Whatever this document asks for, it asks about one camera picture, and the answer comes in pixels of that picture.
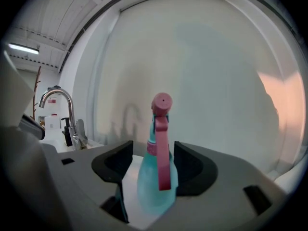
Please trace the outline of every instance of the soap dispenser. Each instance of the soap dispenser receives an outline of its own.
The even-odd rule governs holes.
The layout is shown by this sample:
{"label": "soap dispenser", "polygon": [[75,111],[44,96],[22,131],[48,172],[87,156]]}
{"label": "soap dispenser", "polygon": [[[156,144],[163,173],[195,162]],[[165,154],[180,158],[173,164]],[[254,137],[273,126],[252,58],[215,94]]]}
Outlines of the soap dispenser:
{"label": "soap dispenser", "polygon": [[64,144],[67,146],[72,146],[72,139],[71,135],[69,134],[69,117],[65,117],[61,119],[62,121],[65,120],[66,126],[64,126],[64,131],[62,131],[63,136],[64,136]]}
{"label": "soap dispenser", "polygon": [[168,123],[172,99],[167,93],[157,94],[152,101],[152,123],[147,152],[137,180],[140,205],[148,213],[163,214],[176,199],[178,172],[169,151]]}

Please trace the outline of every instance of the spray bottle cap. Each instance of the spray bottle cap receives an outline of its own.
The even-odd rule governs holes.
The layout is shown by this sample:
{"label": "spray bottle cap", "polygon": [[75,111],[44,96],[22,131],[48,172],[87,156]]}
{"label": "spray bottle cap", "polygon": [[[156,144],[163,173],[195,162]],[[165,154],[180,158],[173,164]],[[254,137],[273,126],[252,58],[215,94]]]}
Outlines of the spray bottle cap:
{"label": "spray bottle cap", "polygon": [[154,129],[156,140],[156,156],[158,170],[158,188],[171,189],[168,119],[167,114],[172,106],[172,98],[167,93],[157,94],[152,101],[152,110],[155,116]]}
{"label": "spray bottle cap", "polygon": [[66,123],[66,127],[69,128],[69,117],[64,117],[61,119],[61,121],[65,120],[65,123]]}

